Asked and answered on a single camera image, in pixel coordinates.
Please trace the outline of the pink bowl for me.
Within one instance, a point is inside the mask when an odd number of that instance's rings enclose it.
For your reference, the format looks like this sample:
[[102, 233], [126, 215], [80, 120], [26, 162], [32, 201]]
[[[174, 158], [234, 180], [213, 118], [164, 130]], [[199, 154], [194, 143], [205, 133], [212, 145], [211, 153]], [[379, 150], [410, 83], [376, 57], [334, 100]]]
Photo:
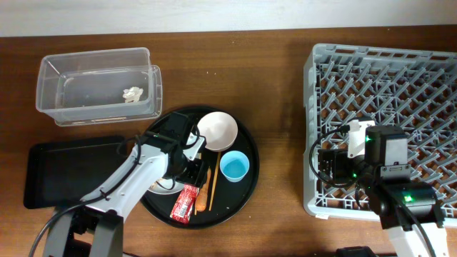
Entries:
[[200, 134], [206, 138], [206, 148], [220, 152], [230, 148], [238, 136], [238, 124], [234, 117], [215, 111], [203, 116], [197, 124]]

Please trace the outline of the light blue cup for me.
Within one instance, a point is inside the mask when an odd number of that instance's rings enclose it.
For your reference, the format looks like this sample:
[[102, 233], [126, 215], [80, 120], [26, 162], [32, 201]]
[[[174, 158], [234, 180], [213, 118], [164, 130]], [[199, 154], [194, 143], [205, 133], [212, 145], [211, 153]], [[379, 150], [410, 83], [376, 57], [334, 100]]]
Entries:
[[221, 157], [221, 172], [232, 183], [241, 181], [249, 168], [250, 162], [247, 155], [240, 151], [229, 151]]

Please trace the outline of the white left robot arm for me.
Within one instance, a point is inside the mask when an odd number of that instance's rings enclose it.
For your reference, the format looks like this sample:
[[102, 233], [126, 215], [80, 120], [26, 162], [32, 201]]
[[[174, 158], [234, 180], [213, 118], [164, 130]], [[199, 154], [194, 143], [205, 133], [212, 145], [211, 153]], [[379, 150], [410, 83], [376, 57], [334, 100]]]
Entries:
[[122, 256], [124, 222], [150, 186], [161, 178], [204, 185], [207, 165], [196, 156], [206, 139], [189, 115], [172, 112], [159, 131], [132, 139], [130, 155], [112, 175], [78, 203], [56, 210], [34, 239], [30, 256], [42, 238], [45, 256]]

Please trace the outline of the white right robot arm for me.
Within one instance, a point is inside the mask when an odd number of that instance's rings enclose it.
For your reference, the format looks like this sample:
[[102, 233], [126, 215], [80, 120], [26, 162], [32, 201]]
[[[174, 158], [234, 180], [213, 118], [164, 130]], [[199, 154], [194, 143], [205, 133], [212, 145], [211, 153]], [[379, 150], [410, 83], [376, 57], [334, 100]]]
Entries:
[[361, 137], [363, 154], [321, 149], [314, 175], [334, 188], [355, 186], [368, 197], [397, 256], [448, 256], [444, 215], [432, 186], [411, 180], [406, 133], [398, 126], [350, 125], [337, 133]]

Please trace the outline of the red snack wrapper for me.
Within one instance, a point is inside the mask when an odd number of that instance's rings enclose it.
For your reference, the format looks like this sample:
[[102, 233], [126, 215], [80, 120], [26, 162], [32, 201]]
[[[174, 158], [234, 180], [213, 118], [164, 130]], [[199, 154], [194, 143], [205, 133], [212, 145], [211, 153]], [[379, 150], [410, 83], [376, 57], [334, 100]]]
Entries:
[[198, 193], [199, 188], [185, 185], [172, 208], [170, 217], [179, 223], [188, 224]]

